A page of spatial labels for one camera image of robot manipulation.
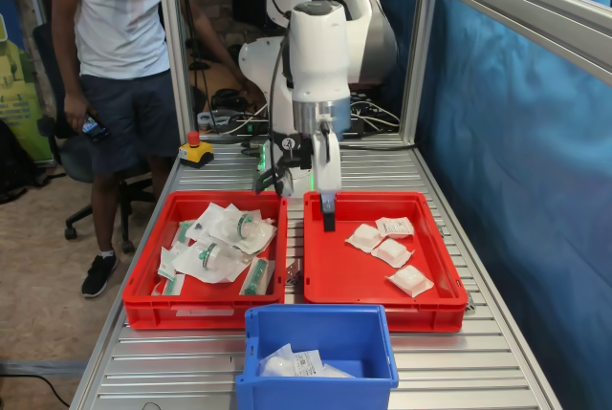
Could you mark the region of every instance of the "aluminum table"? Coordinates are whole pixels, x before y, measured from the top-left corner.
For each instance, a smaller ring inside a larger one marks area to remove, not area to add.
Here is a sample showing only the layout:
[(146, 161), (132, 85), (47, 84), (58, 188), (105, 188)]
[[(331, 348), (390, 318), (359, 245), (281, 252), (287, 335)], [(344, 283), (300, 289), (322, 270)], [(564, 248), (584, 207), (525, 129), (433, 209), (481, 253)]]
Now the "aluminum table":
[[(401, 144), (380, 135), (355, 145)], [(241, 146), (216, 145), (215, 160), (197, 170), (175, 163), (163, 199), (175, 191), (251, 190), (257, 159)], [(499, 292), (418, 150), (342, 151), (345, 190), (421, 192), (475, 310), (458, 334), (393, 334), (400, 386), (389, 409), (560, 409)], [(244, 335), (220, 331), (134, 331), (121, 294), (164, 202), (158, 203), (76, 391), (72, 410), (230, 410), (242, 372)], [(287, 271), (303, 256), (303, 205), (289, 203)], [(302, 301), (287, 286), (286, 302)]]

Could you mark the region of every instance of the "chair wheel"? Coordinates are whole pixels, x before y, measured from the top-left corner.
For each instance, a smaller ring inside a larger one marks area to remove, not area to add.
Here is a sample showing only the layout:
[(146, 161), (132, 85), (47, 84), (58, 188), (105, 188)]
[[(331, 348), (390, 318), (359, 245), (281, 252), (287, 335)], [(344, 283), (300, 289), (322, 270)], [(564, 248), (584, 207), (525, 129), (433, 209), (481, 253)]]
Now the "chair wheel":
[(77, 229), (74, 227), (66, 228), (64, 230), (64, 238), (68, 241), (75, 240), (77, 238)]
[(124, 254), (131, 254), (136, 249), (134, 248), (134, 243), (132, 243), (131, 241), (124, 241), (123, 243), (121, 243), (121, 250)]

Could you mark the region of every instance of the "white t-shirt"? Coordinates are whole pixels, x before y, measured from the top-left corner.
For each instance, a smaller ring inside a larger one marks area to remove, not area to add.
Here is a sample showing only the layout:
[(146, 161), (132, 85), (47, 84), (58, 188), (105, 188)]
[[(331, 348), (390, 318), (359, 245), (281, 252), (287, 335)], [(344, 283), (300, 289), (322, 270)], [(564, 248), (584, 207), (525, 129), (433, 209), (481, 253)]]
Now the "white t-shirt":
[(81, 0), (75, 15), (82, 75), (129, 79), (170, 68), (161, 0)]

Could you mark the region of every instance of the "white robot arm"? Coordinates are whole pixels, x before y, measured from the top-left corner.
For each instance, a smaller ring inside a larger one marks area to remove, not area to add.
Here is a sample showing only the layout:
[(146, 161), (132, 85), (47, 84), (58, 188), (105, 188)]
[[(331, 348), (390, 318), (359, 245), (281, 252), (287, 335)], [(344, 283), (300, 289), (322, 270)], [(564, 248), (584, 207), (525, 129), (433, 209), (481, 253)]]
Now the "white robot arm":
[[(292, 191), (289, 168), (312, 167), (326, 230), (334, 229), (335, 196), (341, 189), (339, 140), (351, 126), (349, 83), (381, 83), (397, 55), (379, 0), (339, 1), (343, 4), (268, 0), (270, 18), (289, 29), (287, 41), (259, 39), (240, 53), (243, 73), (269, 101), (274, 84), (273, 160), (284, 192)], [(280, 55), (282, 64), (277, 64)], [(265, 179), (259, 187), (270, 182)]]

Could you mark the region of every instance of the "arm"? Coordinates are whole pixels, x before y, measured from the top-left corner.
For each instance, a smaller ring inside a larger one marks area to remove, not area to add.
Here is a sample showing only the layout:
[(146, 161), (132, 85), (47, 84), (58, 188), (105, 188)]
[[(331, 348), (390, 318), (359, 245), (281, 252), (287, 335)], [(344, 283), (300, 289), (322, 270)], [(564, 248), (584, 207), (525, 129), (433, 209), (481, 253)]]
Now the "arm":
[[(243, 89), (245, 89), (251, 95), (251, 97), (253, 97), (253, 99), (256, 101), (262, 101), (263, 99), (263, 102), (265, 102), (263, 94), (259, 88), (257, 88), (254, 83), (248, 80), (244, 74), (242, 74), (240, 68), (233, 61), (228, 49), (226, 49), (221, 42), (219, 35), (217, 35), (217, 32), (212, 28), (208, 17), (202, 11), (200, 11), (197, 3), (194, 0), (189, 0), (189, 6), (191, 7), (193, 25), (198, 38), (200, 38), (200, 40), (206, 44), (206, 46), (219, 59), (219, 61), (221, 61), (221, 63), (228, 68)], [(185, 0), (181, 0), (181, 13), (183, 14), (184, 19), (187, 20)]]
[(89, 103), (83, 95), (78, 79), (75, 42), (75, 13), (78, 2), (79, 0), (52, 0), (51, 28), (57, 65), (66, 91), (64, 98), (66, 119), (75, 131), (81, 133)]

